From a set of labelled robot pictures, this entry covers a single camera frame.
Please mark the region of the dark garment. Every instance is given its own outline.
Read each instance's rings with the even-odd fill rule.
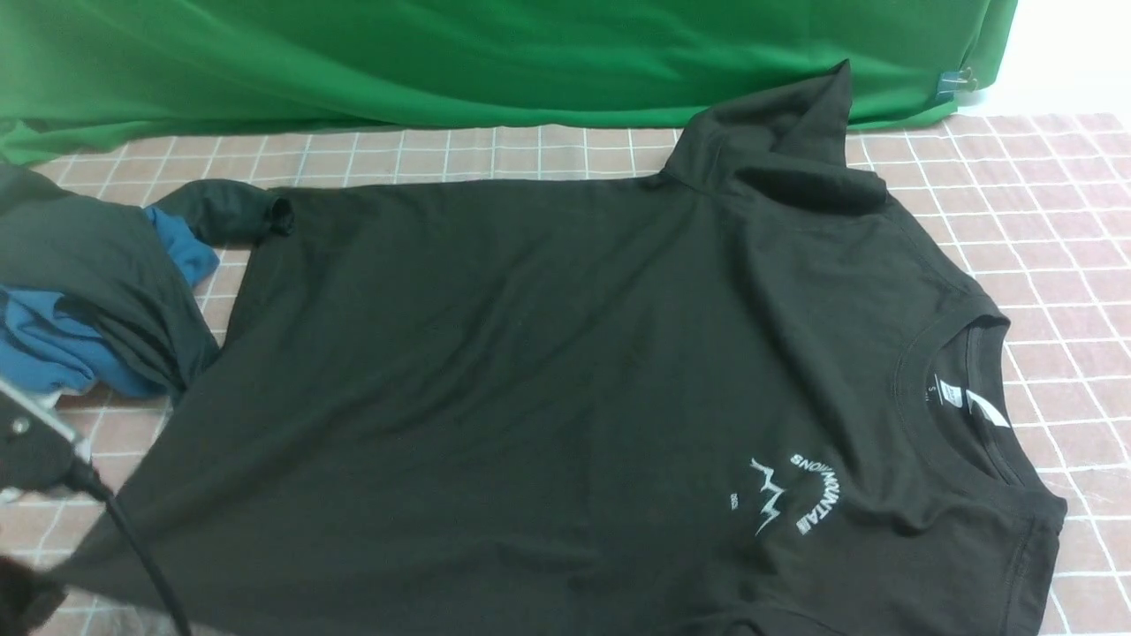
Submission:
[[[239,181],[193,181],[154,205],[183,218],[209,246],[257,244],[269,234],[294,231],[294,213],[285,198]]]
[[[211,204],[208,183],[224,183],[239,207]],[[213,246],[260,240],[274,227],[264,218],[286,225],[277,195],[227,183],[187,186],[157,205]],[[140,381],[178,399],[219,350],[166,247],[136,206],[0,165],[0,285],[62,294],[55,309],[96,329]]]
[[[3,636],[32,634],[66,599],[59,585],[0,556],[0,634]]]
[[[968,404],[1004,413],[1008,320],[845,166],[849,96],[711,109],[653,177],[287,192],[121,492],[189,614],[1036,634],[1064,501]],[[107,519],[51,576],[156,605]]]

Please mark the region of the printed logo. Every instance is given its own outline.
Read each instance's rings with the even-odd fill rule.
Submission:
[[[759,464],[758,459],[753,457],[750,458],[750,467],[762,473],[762,488],[759,492],[769,492],[769,496],[766,498],[766,505],[762,506],[762,525],[758,526],[758,530],[754,531],[754,536],[758,536],[771,521],[782,516],[782,510],[778,510],[775,506],[777,506],[777,500],[785,495],[785,489],[774,483],[774,469]]]
[[[824,517],[827,517],[836,507],[837,502],[840,500],[840,482],[837,479],[836,471],[828,464],[813,462],[801,455],[794,455],[791,457],[789,463],[797,469],[801,469],[805,474],[819,475],[821,478],[821,483],[824,487],[817,505],[794,522],[797,532],[804,536],[809,534],[813,527],[820,524],[821,521],[823,521]],[[762,496],[762,508],[760,510],[762,523],[758,526],[758,530],[754,531],[754,536],[758,536],[763,530],[766,530],[766,526],[768,526],[770,522],[782,516],[782,509],[778,508],[778,500],[786,493],[786,489],[774,482],[774,476],[776,474],[774,469],[754,458],[750,459],[750,467],[754,469],[762,475],[762,485],[759,489],[759,493]],[[732,492],[731,509],[736,510],[737,508],[739,493]]]
[[[821,519],[828,516],[828,514],[832,512],[832,507],[840,500],[840,482],[837,481],[836,471],[834,471],[828,464],[812,462],[801,455],[794,455],[791,457],[789,463],[803,471],[821,475],[821,481],[824,483],[824,490],[821,492],[821,500],[818,501],[810,512],[805,513],[805,516],[797,519],[795,524],[797,526],[797,531],[801,532],[802,536],[804,536],[809,534],[809,531],[813,530],[813,526],[821,523]]]
[[[991,424],[995,427],[1001,427],[1003,429],[1013,428],[1013,424],[1009,423],[1009,419],[1005,418],[1005,415],[1002,414],[1002,412],[999,411],[998,407],[994,406],[993,403],[990,402],[988,399],[982,397],[981,395],[974,393],[968,388],[964,389],[961,387],[949,385],[939,379],[939,376],[934,377],[934,383],[939,387],[939,393],[942,395],[942,397],[956,409],[961,409],[966,406],[970,413],[974,413],[974,407],[977,406],[978,412],[985,419],[990,420]],[[930,392],[931,389],[929,389],[927,401],[930,401]],[[968,402],[962,399],[964,395],[966,396]]]

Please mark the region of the black t-shirt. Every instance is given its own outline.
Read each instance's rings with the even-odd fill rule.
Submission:
[[[223,179],[196,181],[155,207],[210,246],[256,243],[293,223],[278,196]],[[67,315],[94,327],[121,364],[174,402],[219,355],[192,289],[140,207],[68,192],[2,163],[0,285],[63,294]]]
[[[122,491],[243,636],[1034,635],[1005,320],[848,170],[847,66],[659,174],[291,190]],[[103,519],[59,579],[156,604]]]

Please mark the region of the folded clothing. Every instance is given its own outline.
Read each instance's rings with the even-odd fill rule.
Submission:
[[[221,183],[227,198],[214,194]],[[127,395],[178,401],[219,355],[192,296],[191,285],[216,267],[215,253],[202,249],[288,234],[292,223],[286,200],[244,183],[189,183],[143,214],[0,165],[0,318],[21,329],[19,340],[2,342],[18,345],[20,362],[54,351],[54,372],[68,369],[77,386],[43,376],[35,386],[10,366],[0,373],[33,393],[84,390],[105,377]],[[107,371],[113,363],[116,375]]]
[[[189,286],[216,270],[219,258],[197,240],[183,218],[145,209],[169,257]],[[123,363],[93,326],[67,311],[55,291],[0,285],[0,375],[44,395],[81,395],[98,380],[127,397],[153,397],[164,387]]]

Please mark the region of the white graphic print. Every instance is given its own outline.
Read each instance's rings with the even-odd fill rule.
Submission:
[[[805,535],[809,534],[809,531],[813,530],[813,526],[821,523],[821,519],[832,512],[832,507],[840,500],[840,482],[837,481],[836,471],[828,464],[812,462],[801,455],[791,457],[789,463],[803,471],[820,474],[821,480],[824,482],[824,491],[821,493],[821,500],[813,506],[812,510],[805,513],[805,516],[796,522],[797,531],[802,535]]]
[[[778,510],[775,506],[777,505],[778,498],[780,498],[782,495],[785,493],[785,489],[783,489],[778,484],[774,483],[774,469],[771,469],[769,466],[765,466],[762,464],[759,464],[758,459],[754,459],[753,457],[751,457],[751,459],[750,459],[750,467],[754,469],[754,470],[758,470],[758,471],[760,471],[762,473],[763,480],[762,480],[762,488],[761,488],[760,492],[769,492],[770,493],[769,498],[766,499],[766,505],[762,506],[762,516],[763,516],[762,525],[758,526],[758,530],[754,531],[754,536],[758,536],[758,534],[762,530],[765,530],[766,526],[771,521],[774,521],[774,519],[778,518],[779,516],[782,516],[782,510]],[[734,509],[734,507],[737,507],[735,505],[736,500],[737,500],[736,497],[732,497],[732,499],[731,499],[732,506],[733,506],[732,509]]]

